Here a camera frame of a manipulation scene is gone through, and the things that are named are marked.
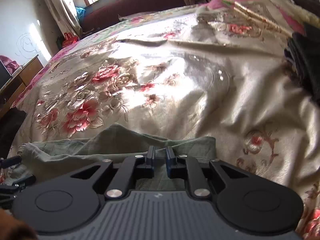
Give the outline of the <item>green pants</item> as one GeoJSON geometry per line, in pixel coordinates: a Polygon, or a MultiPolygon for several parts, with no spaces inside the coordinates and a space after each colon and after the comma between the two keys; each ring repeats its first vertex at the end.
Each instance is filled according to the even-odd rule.
{"type": "Polygon", "coordinates": [[[169,191],[184,189],[181,179],[169,179],[165,167],[165,148],[171,146],[176,155],[185,154],[204,163],[216,156],[214,137],[170,140],[150,134],[140,134],[119,124],[111,125],[88,139],[63,139],[23,143],[17,154],[22,157],[25,170],[38,183],[75,171],[87,165],[110,159],[121,163],[136,154],[146,154],[149,146],[156,148],[155,176],[140,179],[140,190],[169,191]]]}

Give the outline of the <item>dark checked pants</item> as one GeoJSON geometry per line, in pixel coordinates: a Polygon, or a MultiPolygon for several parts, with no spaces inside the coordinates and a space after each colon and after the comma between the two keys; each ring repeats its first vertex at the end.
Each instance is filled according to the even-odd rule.
{"type": "Polygon", "coordinates": [[[299,84],[319,103],[319,28],[304,23],[304,34],[294,32],[284,55],[295,68],[299,84]]]}

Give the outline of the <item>black folded garment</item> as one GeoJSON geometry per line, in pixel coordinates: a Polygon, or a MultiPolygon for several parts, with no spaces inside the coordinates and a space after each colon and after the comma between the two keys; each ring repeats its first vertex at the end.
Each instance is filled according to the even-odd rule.
{"type": "Polygon", "coordinates": [[[16,107],[11,108],[1,118],[0,126],[0,154],[6,159],[16,133],[23,124],[27,114],[16,107]]]}

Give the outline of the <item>wooden cabinet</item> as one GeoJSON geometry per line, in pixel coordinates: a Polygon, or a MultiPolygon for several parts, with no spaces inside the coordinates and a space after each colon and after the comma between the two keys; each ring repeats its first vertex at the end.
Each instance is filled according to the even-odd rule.
{"type": "Polygon", "coordinates": [[[43,65],[36,55],[14,72],[14,76],[1,88],[1,118],[42,68],[43,65]]]}

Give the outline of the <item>floral bedspread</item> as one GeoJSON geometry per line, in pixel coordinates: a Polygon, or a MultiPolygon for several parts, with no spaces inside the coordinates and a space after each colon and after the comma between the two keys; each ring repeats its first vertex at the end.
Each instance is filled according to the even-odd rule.
{"type": "Polygon", "coordinates": [[[119,124],[170,140],[214,137],[215,158],[295,190],[297,232],[319,239],[319,106],[285,59],[319,14],[292,0],[212,0],[101,30],[57,53],[14,102],[28,142],[119,124]]]}

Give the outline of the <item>black television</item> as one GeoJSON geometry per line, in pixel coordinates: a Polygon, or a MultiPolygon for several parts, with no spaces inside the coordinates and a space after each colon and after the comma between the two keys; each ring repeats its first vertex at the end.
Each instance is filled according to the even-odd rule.
{"type": "Polygon", "coordinates": [[[5,86],[5,84],[11,79],[11,74],[0,60],[0,88],[5,86]]]}

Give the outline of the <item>pink cloth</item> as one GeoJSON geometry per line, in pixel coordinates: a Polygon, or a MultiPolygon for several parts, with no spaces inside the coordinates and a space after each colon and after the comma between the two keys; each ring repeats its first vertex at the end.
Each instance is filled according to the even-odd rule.
{"type": "Polygon", "coordinates": [[[2,63],[4,64],[4,66],[10,74],[13,74],[20,67],[20,65],[16,61],[11,60],[10,58],[4,55],[0,56],[0,60],[2,61],[2,63]]]}

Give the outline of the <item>red gift bag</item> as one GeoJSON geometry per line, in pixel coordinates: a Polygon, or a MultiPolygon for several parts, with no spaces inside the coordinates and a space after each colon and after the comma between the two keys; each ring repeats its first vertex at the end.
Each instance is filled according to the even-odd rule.
{"type": "Polygon", "coordinates": [[[62,42],[62,47],[66,48],[67,46],[70,46],[71,44],[75,44],[78,42],[78,37],[74,36],[71,33],[64,33],[65,40],[62,42]]]}

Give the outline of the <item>maroon sofa bench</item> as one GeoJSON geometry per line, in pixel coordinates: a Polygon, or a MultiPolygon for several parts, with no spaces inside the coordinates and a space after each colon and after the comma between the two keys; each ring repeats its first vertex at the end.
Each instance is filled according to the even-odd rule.
{"type": "Polygon", "coordinates": [[[120,22],[120,16],[157,12],[185,5],[184,0],[98,0],[85,8],[83,32],[97,31],[120,22]]]}

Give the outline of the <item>blue plastic bag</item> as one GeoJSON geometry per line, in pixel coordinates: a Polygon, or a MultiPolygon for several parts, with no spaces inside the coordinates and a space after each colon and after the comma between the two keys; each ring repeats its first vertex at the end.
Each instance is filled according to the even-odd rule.
{"type": "Polygon", "coordinates": [[[82,23],[84,20],[86,10],[81,7],[76,7],[75,9],[76,9],[77,18],[78,18],[79,22],[82,23]]]}

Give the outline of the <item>left beige curtain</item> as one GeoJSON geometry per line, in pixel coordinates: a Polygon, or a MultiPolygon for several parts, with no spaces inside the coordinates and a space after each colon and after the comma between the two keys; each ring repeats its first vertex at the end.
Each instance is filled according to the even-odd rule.
{"type": "Polygon", "coordinates": [[[80,38],[82,28],[73,0],[44,0],[62,34],[80,38]]]}

